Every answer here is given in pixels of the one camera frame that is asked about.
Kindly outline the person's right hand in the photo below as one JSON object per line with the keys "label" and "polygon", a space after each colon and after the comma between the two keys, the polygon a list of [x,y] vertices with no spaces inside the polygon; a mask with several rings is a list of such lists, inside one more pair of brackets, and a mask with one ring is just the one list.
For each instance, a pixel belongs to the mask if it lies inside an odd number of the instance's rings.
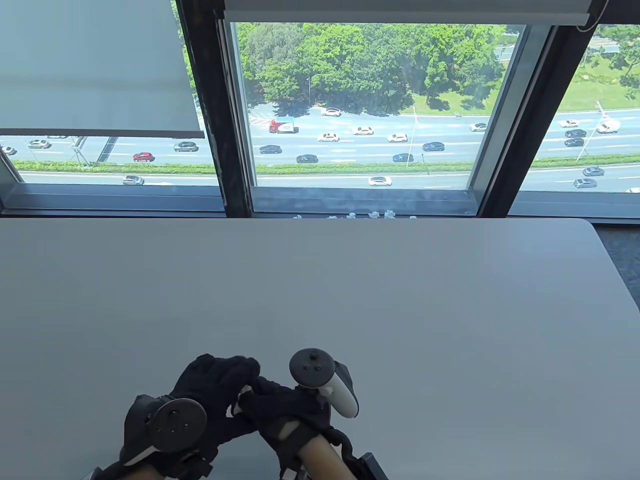
{"label": "person's right hand", "polygon": [[286,387],[259,376],[238,396],[237,406],[284,464],[298,460],[302,448],[320,435],[334,446],[348,439],[330,425],[329,405],[302,387]]}

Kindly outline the person's left hand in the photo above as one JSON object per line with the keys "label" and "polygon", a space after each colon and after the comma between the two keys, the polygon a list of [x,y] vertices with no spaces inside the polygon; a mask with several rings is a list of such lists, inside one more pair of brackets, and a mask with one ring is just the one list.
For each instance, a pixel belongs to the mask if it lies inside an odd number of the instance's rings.
{"label": "person's left hand", "polygon": [[208,477],[219,446],[256,429],[244,418],[228,417],[227,410],[259,373],[254,358],[203,354],[190,362],[169,394],[138,396],[126,414],[113,478]]}

